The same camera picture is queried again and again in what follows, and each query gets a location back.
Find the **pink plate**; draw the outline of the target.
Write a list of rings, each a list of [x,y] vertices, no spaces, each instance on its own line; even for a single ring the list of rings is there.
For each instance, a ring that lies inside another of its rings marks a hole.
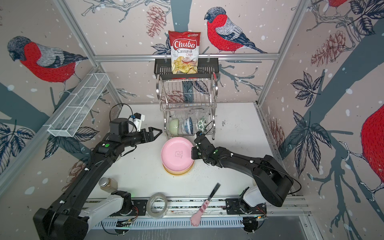
[[[168,140],[161,151],[162,164],[172,171],[182,171],[194,165],[191,158],[193,144],[182,137]]]

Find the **yellow plate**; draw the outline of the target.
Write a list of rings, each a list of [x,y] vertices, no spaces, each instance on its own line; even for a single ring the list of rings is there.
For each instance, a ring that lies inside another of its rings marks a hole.
[[[173,175],[173,176],[182,176],[182,175],[186,175],[188,174],[192,169],[193,169],[194,165],[191,165],[189,168],[185,169],[185,170],[182,170],[182,171],[172,171],[172,170],[169,170],[168,168],[166,168],[164,165],[163,165],[163,168],[164,170],[169,173],[170,175]]]

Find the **steel two-tier dish rack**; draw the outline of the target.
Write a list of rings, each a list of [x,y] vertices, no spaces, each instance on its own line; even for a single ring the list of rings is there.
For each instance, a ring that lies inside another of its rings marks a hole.
[[[218,76],[198,79],[163,80],[158,75],[156,93],[160,103],[160,110],[164,118],[164,132],[167,138],[195,136],[197,122],[206,117],[208,125],[204,135],[216,136],[216,109],[218,96]],[[183,130],[184,121],[191,117],[194,134],[187,135]],[[169,135],[169,121],[179,119],[179,134]]]

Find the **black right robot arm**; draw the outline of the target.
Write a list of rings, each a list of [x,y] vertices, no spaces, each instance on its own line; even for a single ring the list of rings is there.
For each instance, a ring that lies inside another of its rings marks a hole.
[[[294,184],[292,178],[272,156],[252,158],[236,154],[223,147],[215,147],[202,133],[198,132],[192,147],[192,159],[219,168],[229,168],[252,177],[263,198],[281,207]]]

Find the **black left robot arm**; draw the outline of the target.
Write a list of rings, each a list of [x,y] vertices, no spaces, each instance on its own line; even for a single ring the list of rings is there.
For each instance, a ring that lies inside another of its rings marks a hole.
[[[110,122],[110,132],[91,152],[91,159],[72,185],[48,209],[40,208],[33,217],[41,240],[83,240],[92,228],[91,217],[82,217],[81,210],[88,196],[104,173],[125,155],[125,148],[134,150],[139,144],[156,140],[162,130],[150,127],[139,130],[134,122],[117,118]]]

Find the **light green bowl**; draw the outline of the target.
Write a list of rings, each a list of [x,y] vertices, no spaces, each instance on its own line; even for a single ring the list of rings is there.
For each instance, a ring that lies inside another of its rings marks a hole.
[[[171,119],[169,121],[169,135],[177,136],[179,134],[179,119]]]

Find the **green leaf patterned bowl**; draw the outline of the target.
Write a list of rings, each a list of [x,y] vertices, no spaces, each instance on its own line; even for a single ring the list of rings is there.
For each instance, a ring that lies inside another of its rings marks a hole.
[[[208,122],[207,122],[206,117],[200,118],[197,122],[197,131],[202,132],[202,133],[206,133],[208,130],[207,125],[208,125]]]

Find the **blue white patterned bowl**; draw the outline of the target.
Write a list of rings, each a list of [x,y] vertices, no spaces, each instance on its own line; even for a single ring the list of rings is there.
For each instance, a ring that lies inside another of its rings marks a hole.
[[[187,135],[193,135],[194,134],[194,125],[193,120],[191,117],[188,117],[183,124],[183,130],[185,134]]]

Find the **small glass spice jar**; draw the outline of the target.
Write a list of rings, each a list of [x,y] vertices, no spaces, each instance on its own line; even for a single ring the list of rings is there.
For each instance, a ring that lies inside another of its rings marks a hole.
[[[118,190],[118,183],[112,178],[101,178],[99,180],[99,186],[101,190],[107,193],[113,193]]]

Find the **pink cat paw spatula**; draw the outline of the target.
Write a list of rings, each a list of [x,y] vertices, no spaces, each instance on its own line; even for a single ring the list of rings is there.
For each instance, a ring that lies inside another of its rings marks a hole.
[[[205,212],[205,210],[209,206],[211,199],[214,197],[214,195],[216,194],[216,192],[218,191],[220,186],[221,186],[220,183],[216,184],[215,188],[212,190],[212,192],[209,195],[209,197],[204,201],[204,203],[199,208],[199,210],[191,217],[191,224],[192,224],[193,227],[198,227],[199,226],[203,213]]]

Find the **clear tape roll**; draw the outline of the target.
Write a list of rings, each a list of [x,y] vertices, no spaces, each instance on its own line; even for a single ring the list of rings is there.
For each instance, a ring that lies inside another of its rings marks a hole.
[[[168,212],[168,199],[163,193],[153,194],[147,201],[147,216],[152,219],[161,219]]]

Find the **red Chuba cassava chips bag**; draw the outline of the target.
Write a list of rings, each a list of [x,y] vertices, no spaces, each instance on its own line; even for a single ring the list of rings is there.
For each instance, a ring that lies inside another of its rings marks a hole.
[[[169,31],[171,59],[187,60],[187,62],[199,60],[200,35],[196,32]]]

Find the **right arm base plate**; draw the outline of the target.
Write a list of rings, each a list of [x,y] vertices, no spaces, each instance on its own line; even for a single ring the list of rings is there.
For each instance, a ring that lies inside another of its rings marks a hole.
[[[266,215],[266,204],[259,204],[255,207],[250,207],[244,200],[226,199],[224,210],[228,215]]]

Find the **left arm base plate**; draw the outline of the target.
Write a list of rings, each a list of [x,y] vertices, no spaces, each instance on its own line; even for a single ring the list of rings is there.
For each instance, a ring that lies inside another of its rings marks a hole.
[[[147,202],[148,199],[131,199],[131,207],[127,207],[126,204],[123,204],[123,207],[120,211],[109,215],[109,217],[135,217],[135,216],[145,216],[147,212]]]

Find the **white mesh wall shelf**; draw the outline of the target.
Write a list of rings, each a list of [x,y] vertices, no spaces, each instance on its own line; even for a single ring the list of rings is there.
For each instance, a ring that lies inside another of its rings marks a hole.
[[[110,79],[105,73],[88,74],[81,88],[70,94],[70,102],[48,128],[54,137],[73,137]]]

